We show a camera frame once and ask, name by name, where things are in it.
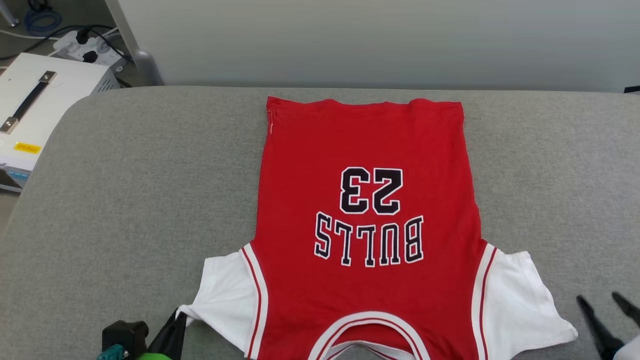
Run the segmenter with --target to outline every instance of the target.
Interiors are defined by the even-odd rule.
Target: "white electrical equipment case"
[[[0,75],[0,189],[22,192],[51,132],[76,101],[117,88],[107,66],[20,54]]]

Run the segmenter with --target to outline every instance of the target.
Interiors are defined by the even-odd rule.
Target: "gray table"
[[[640,97],[158,87],[83,99],[52,134],[0,240],[0,357],[90,359],[111,322],[145,320],[152,338],[190,303],[203,260],[252,239],[268,95],[461,101],[483,237],[528,250],[580,334],[518,358],[597,358],[580,293],[637,335],[610,292],[640,304]],[[202,323],[187,331],[184,359],[241,355]]]

